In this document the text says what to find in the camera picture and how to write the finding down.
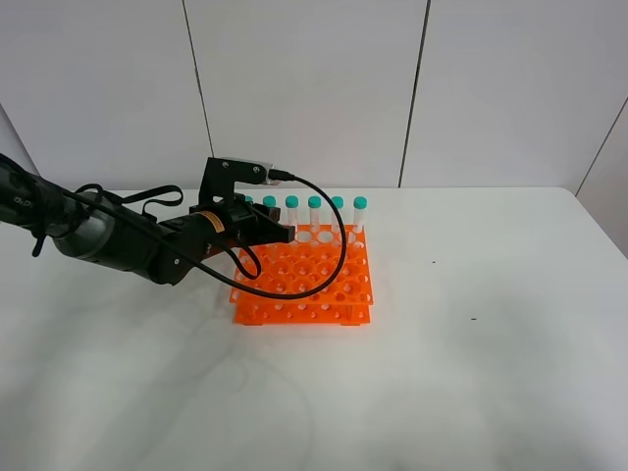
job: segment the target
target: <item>teal cap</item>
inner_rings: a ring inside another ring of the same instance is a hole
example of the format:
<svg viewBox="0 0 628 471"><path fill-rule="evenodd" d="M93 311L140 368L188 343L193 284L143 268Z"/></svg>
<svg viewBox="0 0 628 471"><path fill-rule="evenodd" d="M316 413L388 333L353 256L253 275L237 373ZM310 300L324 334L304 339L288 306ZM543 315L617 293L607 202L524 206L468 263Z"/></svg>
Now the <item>teal cap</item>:
<svg viewBox="0 0 628 471"><path fill-rule="evenodd" d="M313 209L320 208L321 198L319 196L310 196L309 198L307 198L307 205Z"/></svg>
<svg viewBox="0 0 628 471"><path fill-rule="evenodd" d="M269 208L274 208L275 206L277 206L277 200L272 194L264 196L262 203L264 203L264 206L268 206Z"/></svg>
<svg viewBox="0 0 628 471"><path fill-rule="evenodd" d="M290 196L286 196L286 207L287 208L297 208L298 207L298 198L291 194Z"/></svg>
<svg viewBox="0 0 628 471"><path fill-rule="evenodd" d="M344 200L342 199L342 196L334 196L332 198L332 202L338 209L342 209L342 207L344 207Z"/></svg>
<svg viewBox="0 0 628 471"><path fill-rule="evenodd" d="M366 209L367 202L364 196L358 196L353 200L353 207L355 209Z"/></svg>

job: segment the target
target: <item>white table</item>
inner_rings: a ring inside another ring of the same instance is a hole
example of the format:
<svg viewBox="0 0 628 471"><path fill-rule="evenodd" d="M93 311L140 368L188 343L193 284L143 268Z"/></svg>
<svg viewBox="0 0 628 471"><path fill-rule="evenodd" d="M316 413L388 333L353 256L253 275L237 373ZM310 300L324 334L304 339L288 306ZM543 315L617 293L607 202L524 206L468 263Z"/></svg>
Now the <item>white table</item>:
<svg viewBox="0 0 628 471"><path fill-rule="evenodd" d="M202 273L1 225L0 469L628 469L628 261L570 193L334 194L369 198L366 327L236 326Z"/></svg>

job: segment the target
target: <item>black cable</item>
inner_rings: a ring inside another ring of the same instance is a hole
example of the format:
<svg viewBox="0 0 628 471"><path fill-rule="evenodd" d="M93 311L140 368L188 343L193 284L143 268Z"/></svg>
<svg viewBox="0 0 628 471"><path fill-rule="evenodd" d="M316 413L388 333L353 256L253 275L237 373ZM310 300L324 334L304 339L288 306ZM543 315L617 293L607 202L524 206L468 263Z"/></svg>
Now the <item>black cable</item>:
<svg viewBox="0 0 628 471"><path fill-rule="evenodd" d="M325 201L327 201L327 203L331 206L332 211L334 212L334 215L336 216L336 219L338 220L338 224L340 227L340 238L342 240L342 245L340 248L340 260L338 262L338 266L336 267L334 272L324 282L322 282L317 287L310 289L308 291L299 292L299 293L276 293L276 292L264 291L262 289L251 288L251 287L248 287L247 285L238 283L232 280L231 278L226 277L222 273L219 273L216 270L209 268L208 266L203 265L202 263L197 262L196 260L190 258L184 252L180 251L175 245L172 245L167 240L164 240L163 238L161 238L159 235L152 233L151 231L146 229L144 226L138 224L136 221L134 221L132 218L128 217L127 215L123 213L118 213L112 209L109 209L106 206L103 206L102 204L92 201L91 199L85 198L84 196L81 196L76 193L72 193L71 191L67 191L64 188L62 188L62 191L63 191L64 196L67 196L68 198L74 201L82 203L86 206L93 207L97 209L98 211L108 216L111 216L112 218L125 222L129 226L133 227L136 231L141 233L142 235L147 236L157 241L162 246L166 247L167 249L175 253L178 257L180 257L182 260L189 263L193 267L199 269L202 272L205 272L207 275L215 278L216 280L220 282L223 282L226 285L229 285L232 288L237 288L244 292L248 292L249 294L255 294L257 296L267 297L270 299L279 299L279 300L284 300L284 301L303 299L305 297L312 296L316 294L317 292L320 292L326 287L328 287L331 283L334 282L336 277L339 275L340 270L342 270L342 265L344 264L344 259L346 258L346 232L344 230L344 223L342 222L340 211L338 210L338 208L332 201L332 198L330 198L327 195L327 193L325 193L325 191L323 191L321 188L316 186L314 183L310 183L307 180L301 179L299 177L295 177L294 175L289 174L288 172L282 172L282 171L271 171L271 172L273 173L273 175L269 174L269 178L271 179L274 178L275 180L281 180L284 182L294 181L294 182L303 183L304 185L309 186L314 191L319 193L323 197L323 199L325 199Z"/></svg>

